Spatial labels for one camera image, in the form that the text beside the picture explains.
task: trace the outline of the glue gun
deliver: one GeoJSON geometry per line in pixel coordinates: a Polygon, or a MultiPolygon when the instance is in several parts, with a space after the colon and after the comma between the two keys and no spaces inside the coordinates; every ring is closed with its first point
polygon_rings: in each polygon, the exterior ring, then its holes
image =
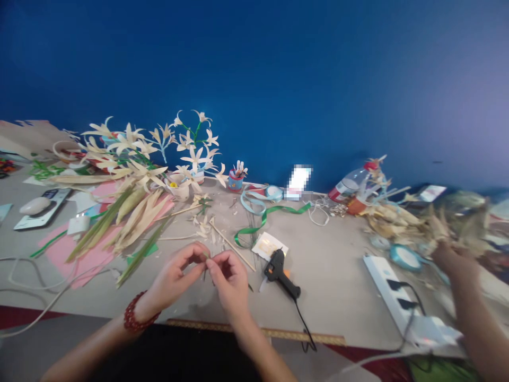
{"type": "Polygon", "coordinates": [[[301,295],[301,288],[295,286],[283,272],[283,264],[285,263],[285,254],[281,249],[277,249],[272,254],[269,263],[265,267],[264,275],[269,281],[278,281],[295,300],[301,295]]]}

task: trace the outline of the hand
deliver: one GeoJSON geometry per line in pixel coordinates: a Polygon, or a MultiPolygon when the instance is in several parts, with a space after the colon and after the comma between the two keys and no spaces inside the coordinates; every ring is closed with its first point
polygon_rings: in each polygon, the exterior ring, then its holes
{"type": "Polygon", "coordinates": [[[472,254],[464,248],[452,248],[449,243],[441,241],[431,257],[443,270],[451,283],[461,286],[479,286],[480,265],[472,254]]]}
{"type": "Polygon", "coordinates": [[[205,260],[210,250],[195,241],[176,251],[157,275],[150,289],[140,298],[135,308],[135,317],[139,322],[148,321],[158,312],[172,305],[200,278],[206,269],[205,260]],[[191,264],[196,266],[184,275],[183,270],[191,264]]]}
{"type": "Polygon", "coordinates": [[[221,252],[206,264],[230,323],[249,318],[248,272],[235,252],[221,252]]]}

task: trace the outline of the power strip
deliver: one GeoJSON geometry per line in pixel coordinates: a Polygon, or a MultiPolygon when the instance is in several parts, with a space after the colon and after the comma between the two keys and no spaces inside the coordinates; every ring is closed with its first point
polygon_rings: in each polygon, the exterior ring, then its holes
{"type": "MultiPolygon", "coordinates": [[[[389,308],[401,336],[405,335],[408,323],[412,316],[412,308],[404,308],[402,301],[414,301],[404,288],[392,290],[388,280],[399,282],[396,273],[387,259],[383,257],[365,255],[364,263],[373,278],[385,304],[389,308]]],[[[423,316],[414,308],[413,322],[406,339],[415,347],[422,350],[437,348],[444,345],[458,345],[457,339],[462,336],[456,329],[446,326],[438,317],[423,316]]]]}

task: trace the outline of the wooden ruler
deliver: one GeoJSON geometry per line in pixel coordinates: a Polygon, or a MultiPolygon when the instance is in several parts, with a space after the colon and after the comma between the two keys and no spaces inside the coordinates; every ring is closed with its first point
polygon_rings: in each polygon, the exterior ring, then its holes
{"type": "MultiPolygon", "coordinates": [[[[185,328],[192,328],[198,330],[214,330],[218,332],[229,332],[233,333],[233,329],[228,324],[212,324],[206,322],[199,321],[189,321],[189,320],[181,320],[181,319],[169,319],[166,321],[166,324],[169,326],[179,326],[185,328]]],[[[285,340],[294,340],[294,341],[302,341],[308,342],[309,336],[306,333],[301,332],[290,332],[290,331],[282,331],[276,329],[265,329],[261,328],[261,331],[265,335],[265,337],[273,337],[273,338],[283,338],[285,340]]],[[[346,346],[346,341],[343,336],[334,336],[327,334],[315,334],[312,333],[313,340],[315,342],[319,342],[327,345],[337,345],[337,346],[346,346]]]]}

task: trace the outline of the computer mouse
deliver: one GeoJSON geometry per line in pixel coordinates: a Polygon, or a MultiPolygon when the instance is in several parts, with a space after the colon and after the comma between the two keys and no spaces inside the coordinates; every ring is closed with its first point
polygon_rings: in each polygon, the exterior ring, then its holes
{"type": "Polygon", "coordinates": [[[44,211],[51,204],[51,200],[40,196],[35,198],[28,203],[26,203],[23,207],[20,208],[20,214],[22,215],[36,215],[42,211],[44,211]]]}

